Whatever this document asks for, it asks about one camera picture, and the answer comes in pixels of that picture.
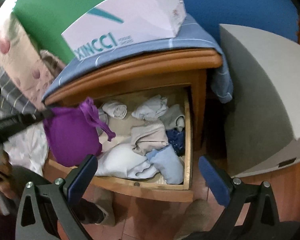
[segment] folded clothes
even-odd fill
[[[122,179],[147,179],[158,170],[132,150],[130,143],[122,143],[105,152],[98,159],[96,176],[114,176]]]
[[[166,130],[177,128],[178,131],[182,131],[185,127],[184,118],[180,105],[176,104],[169,107],[160,120],[164,123]]]
[[[133,151],[145,156],[153,149],[160,150],[168,145],[165,127],[160,120],[148,121],[142,126],[131,128],[131,145]]]
[[[167,111],[167,98],[157,95],[150,98],[140,105],[135,111],[132,112],[132,116],[138,119],[154,120],[163,116]]]
[[[176,155],[182,156],[185,153],[185,131],[179,132],[176,129],[167,130],[169,144],[172,145]]]
[[[116,100],[106,102],[102,106],[102,110],[109,114],[109,116],[117,119],[123,119],[127,114],[127,106]]]
[[[161,172],[167,184],[180,184],[183,182],[183,165],[171,144],[159,151],[152,150],[146,154],[146,157]]]

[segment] wooden drawer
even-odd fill
[[[109,189],[125,195],[142,197],[163,201],[191,202],[193,193],[190,190],[192,180],[192,128],[190,118],[190,108],[187,93],[183,88],[159,88],[153,90],[139,91],[114,97],[95,100],[95,104],[100,106],[103,102],[117,99],[127,105],[128,111],[133,111],[146,99],[160,94],[168,98],[168,106],[180,104],[184,107],[185,114],[185,156],[184,160],[184,182],[181,185],[161,184],[158,181],[161,174],[157,174],[151,179],[129,180],[116,177],[94,177],[91,183],[95,186]],[[53,167],[69,173],[72,168],[64,167],[53,160],[49,160]]]

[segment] white cloth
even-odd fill
[[[177,128],[179,131],[185,127],[184,114],[179,104],[169,107],[166,113],[160,117],[166,130]]]
[[[48,143],[42,122],[28,127],[4,143],[10,163],[28,168],[42,176],[48,156]]]
[[[123,119],[127,114],[127,106],[116,100],[106,102],[102,106],[102,110],[109,114],[109,116],[117,119]]]
[[[96,176],[113,176],[122,179],[147,179],[158,170],[147,157],[132,150],[130,143],[122,143],[103,153],[98,158]]]
[[[167,111],[167,101],[166,97],[160,95],[152,97],[133,111],[132,116],[147,121],[155,120]]]

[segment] blue fabric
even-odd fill
[[[74,58],[47,89],[43,96],[43,100],[58,90],[58,88],[102,66],[108,65],[111,62],[144,52],[185,48],[214,48],[222,55],[223,66],[211,70],[213,71],[211,88],[222,103],[229,102],[232,99],[233,84],[225,56],[215,39],[213,39],[213,37],[189,14],[175,38],[132,44],[100,53],[84,59],[83,61]]]
[[[167,130],[165,133],[176,155],[183,155],[185,153],[185,131],[179,132],[176,129],[171,129]]]
[[[167,184],[178,185],[183,182],[183,165],[171,144],[159,151],[152,150],[146,157],[161,172]]]

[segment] white box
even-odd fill
[[[83,60],[130,44],[173,38],[185,16],[183,0],[104,0],[62,36]]]

